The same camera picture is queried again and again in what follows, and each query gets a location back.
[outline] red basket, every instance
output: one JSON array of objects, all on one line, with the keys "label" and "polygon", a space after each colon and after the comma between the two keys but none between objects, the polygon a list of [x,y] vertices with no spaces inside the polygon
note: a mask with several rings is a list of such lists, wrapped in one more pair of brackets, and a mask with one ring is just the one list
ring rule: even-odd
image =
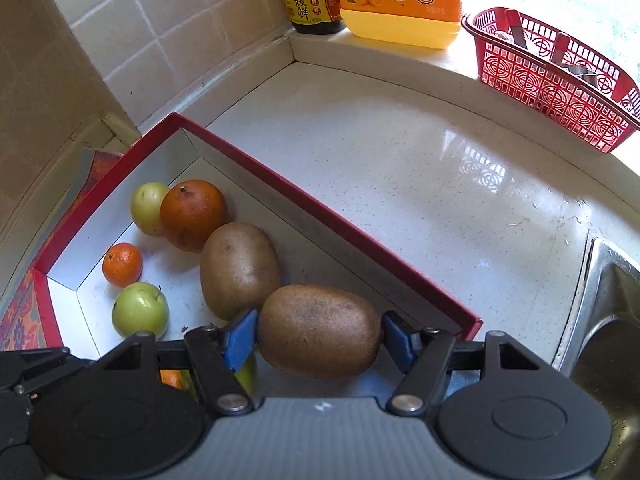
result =
[{"label": "red basket", "polygon": [[[510,31],[505,10],[494,7],[462,18],[462,26],[476,40],[483,83],[553,119],[603,153],[640,130],[640,92],[626,72],[571,36],[568,45],[561,44],[561,30],[526,14],[521,14],[524,35],[539,48],[539,55],[494,36],[498,30]],[[552,54],[554,60],[593,70],[598,90],[553,63]]]}]

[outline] silver pivot bolt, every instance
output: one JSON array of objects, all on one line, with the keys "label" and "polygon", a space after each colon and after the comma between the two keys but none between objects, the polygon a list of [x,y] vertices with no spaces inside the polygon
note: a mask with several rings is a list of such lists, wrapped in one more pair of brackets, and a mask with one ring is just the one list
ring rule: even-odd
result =
[{"label": "silver pivot bolt", "polygon": [[411,413],[418,412],[424,406],[424,402],[420,397],[415,395],[398,395],[391,400],[391,406],[400,415],[410,415]]},{"label": "silver pivot bolt", "polygon": [[227,413],[242,412],[249,407],[249,399],[240,394],[226,394],[218,398],[218,407]]}]

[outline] sink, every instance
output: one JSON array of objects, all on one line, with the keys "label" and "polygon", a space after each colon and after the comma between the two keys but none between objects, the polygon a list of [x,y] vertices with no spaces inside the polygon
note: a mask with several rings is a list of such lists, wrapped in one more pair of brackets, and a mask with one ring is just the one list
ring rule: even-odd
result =
[{"label": "sink", "polygon": [[591,245],[582,294],[553,362],[597,399],[612,437],[594,472],[600,480],[640,478],[640,268],[615,245]]}]

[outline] tiled wall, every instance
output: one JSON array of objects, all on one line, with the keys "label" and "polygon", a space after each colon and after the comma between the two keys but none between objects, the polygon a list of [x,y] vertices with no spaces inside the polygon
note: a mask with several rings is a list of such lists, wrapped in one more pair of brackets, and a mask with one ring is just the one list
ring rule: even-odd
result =
[{"label": "tiled wall", "polygon": [[281,0],[55,0],[136,124],[289,23]]},{"label": "tiled wall", "polygon": [[125,117],[53,0],[0,0],[0,232],[71,135]]}]

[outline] brown kiwi fruit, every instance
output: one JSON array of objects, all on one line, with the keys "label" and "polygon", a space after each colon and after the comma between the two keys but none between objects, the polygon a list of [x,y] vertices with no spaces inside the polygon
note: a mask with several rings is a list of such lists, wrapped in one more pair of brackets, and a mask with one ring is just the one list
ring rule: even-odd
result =
[{"label": "brown kiwi fruit", "polygon": [[269,237],[246,222],[213,231],[202,250],[200,285],[205,303],[220,319],[228,321],[246,308],[260,310],[281,285]]},{"label": "brown kiwi fruit", "polygon": [[378,355],[380,315],[366,301],[320,285],[287,285],[264,302],[257,339],[273,367],[318,378],[363,373]]}]

